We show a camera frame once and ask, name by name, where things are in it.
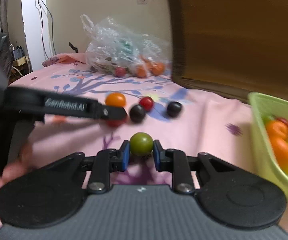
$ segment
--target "pink bedsheet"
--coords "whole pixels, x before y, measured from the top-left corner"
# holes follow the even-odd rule
[[[155,107],[142,124],[127,123],[115,129],[102,122],[46,115],[45,124],[36,124],[29,137],[33,142],[32,166],[41,167],[77,151],[96,155],[102,149],[119,148],[134,133],[146,132],[159,139],[164,148],[181,149],[189,156],[209,152],[254,171],[248,105],[214,93],[187,90],[167,76],[138,79],[92,73],[81,53],[59,54],[43,64],[47,67],[24,76],[14,85],[97,98],[102,103],[109,93],[118,91],[126,96],[127,111],[142,96],[151,96]],[[183,104],[179,118],[165,117],[169,101]],[[152,159],[132,163],[126,172],[111,175],[113,184],[170,184],[171,180],[171,174],[155,170]],[[280,225],[288,231],[288,205]]]

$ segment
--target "blue tree print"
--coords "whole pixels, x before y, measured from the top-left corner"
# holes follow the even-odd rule
[[[66,84],[62,87],[63,94],[71,94],[75,96],[82,95],[84,93],[90,92],[93,94],[102,94],[105,93],[108,95],[109,93],[118,92],[124,95],[129,95],[136,97],[138,99],[142,98],[142,91],[158,91],[159,93],[163,92],[164,86],[172,84],[172,81],[162,77],[152,77],[149,80],[141,81],[139,79],[133,79],[129,77],[117,78],[113,77],[111,79],[103,81],[106,74],[98,75],[93,74],[91,71],[81,71],[76,69],[70,69],[68,74],[57,74],[52,76],[51,78],[59,78],[62,76],[72,76],[70,78],[70,82],[75,83],[75,86],[71,87],[69,84]],[[131,90],[97,90],[101,85],[110,85],[110,84],[121,84],[121,83],[131,83],[133,85],[139,85],[142,83],[152,84],[151,87],[146,89],[131,89]],[[60,87],[55,86],[54,89],[56,92],[59,91]],[[187,96],[187,89],[179,88],[174,94],[170,97],[162,97],[160,98],[161,103],[168,104],[171,101],[185,101],[185,97]],[[169,118],[166,115],[166,107],[159,102],[155,102],[154,108],[152,111],[148,113],[148,116],[155,118],[162,122],[169,122]]]

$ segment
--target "orange cherry tomato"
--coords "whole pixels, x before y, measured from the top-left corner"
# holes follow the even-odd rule
[[[278,136],[283,140],[288,138],[288,127],[281,121],[272,120],[265,125],[266,132],[269,137]]]
[[[105,104],[107,106],[125,107],[126,98],[121,93],[111,93],[106,97]]]
[[[288,165],[288,143],[278,136],[270,137],[269,140],[278,165],[285,168]]]
[[[165,65],[163,63],[155,63],[152,67],[152,73],[154,76],[159,76],[164,73]]]
[[[136,66],[136,76],[137,77],[146,77],[146,70],[143,65]]]
[[[152,65],[151,61],[150,61],[149,59],[144,58],[144,57],[141,56],[141,55],[140,55],[140,58],[142,59],[142,61],[145,62],[146,68],[151,71],[152,68],[153,68],[153,65]]]

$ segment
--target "plastic bag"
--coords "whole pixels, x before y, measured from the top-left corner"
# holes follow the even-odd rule
[[[81,17],[91,38],[86,49],[86,63],[94,72],[115,76],[159,76],[169,63],[163,51],[168,43],[152,35],[135,34],[107,17],[94,25],[87,15]]]

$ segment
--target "black handle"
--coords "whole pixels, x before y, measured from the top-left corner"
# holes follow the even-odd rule
[[[0,113],[0,176],[7,163],[18,157],[20,148],[34,128],[35,119],[30,115]]]
[[[122,107],[103,106],[96,99],[57,94],[21,87],[5,90],[3,111],[44,115],[58,114],[92,119],[124,120],[127,113]]]

